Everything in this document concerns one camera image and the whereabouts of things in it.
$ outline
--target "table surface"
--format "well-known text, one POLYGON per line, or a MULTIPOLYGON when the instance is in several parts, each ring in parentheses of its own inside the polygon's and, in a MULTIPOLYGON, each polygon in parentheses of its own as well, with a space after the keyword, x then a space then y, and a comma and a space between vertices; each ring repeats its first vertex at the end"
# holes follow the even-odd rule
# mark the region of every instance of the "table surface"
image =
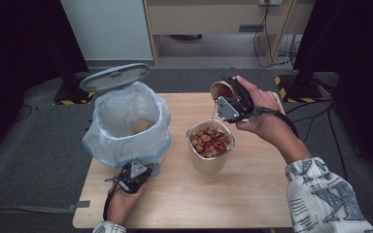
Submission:
MULTIPOLYGON (((225 123, 236 140, 224 167, 203 175, 192 166, 187 144, 191 126, 212 118, 209 93, 160 93, 172 114, 170 149, 160 174, 147 182, 146 192, 126 222, 136 229, 291 227, 286 197, 286 163, 277 149, 255 134, 225 123)), ((102 220, 111 183, 119 171, 92 159, 73 225, 93 228, 102 220)))

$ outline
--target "white cabinet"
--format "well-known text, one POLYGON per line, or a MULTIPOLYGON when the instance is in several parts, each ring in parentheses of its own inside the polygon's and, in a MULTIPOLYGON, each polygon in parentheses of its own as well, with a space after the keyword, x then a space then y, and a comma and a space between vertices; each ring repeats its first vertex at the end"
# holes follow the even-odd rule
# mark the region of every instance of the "white cabinet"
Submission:
POLYGON ((61 0, 87 62, 152 61, 142 0, 61 0))

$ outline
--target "plastic bag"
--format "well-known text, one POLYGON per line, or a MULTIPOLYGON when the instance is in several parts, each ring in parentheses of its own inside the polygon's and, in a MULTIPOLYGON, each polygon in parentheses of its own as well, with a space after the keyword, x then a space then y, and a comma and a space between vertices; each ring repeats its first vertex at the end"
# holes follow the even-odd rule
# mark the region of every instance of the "plastic bag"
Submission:
POLYGON ((95 100, 93 121, 83 143, 95 158, 115 169, 135 157, 160 164, 172 142, 170 121, 165 100, 146 84, 135 82, 95 100), (134 135, 133 123, 140 118, 154 125, 134 135))

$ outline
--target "person's left hand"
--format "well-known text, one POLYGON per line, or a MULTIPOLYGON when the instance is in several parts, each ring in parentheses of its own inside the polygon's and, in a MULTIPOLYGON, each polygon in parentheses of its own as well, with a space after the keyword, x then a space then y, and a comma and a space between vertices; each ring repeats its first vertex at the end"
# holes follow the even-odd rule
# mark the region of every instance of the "person's left hand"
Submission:
POLYGON ((139 188, 137 193, 129 194, 125 191, 118 190, 111 199, 108 207, 107 220, 118 225, 123 225, 126 218, 132 212, 135 204, 144 195, 145 183, 139 188))

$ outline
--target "bin lid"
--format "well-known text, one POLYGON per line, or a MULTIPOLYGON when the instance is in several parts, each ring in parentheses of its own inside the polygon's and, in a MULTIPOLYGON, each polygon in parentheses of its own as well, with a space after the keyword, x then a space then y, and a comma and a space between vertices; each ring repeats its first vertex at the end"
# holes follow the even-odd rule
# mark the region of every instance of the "bin lid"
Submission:
POLYGON ((144 63, 117 66, 85 78, 80 83, 86 92, 99 92, 135 83, 143 79, 151 68, 144 63))

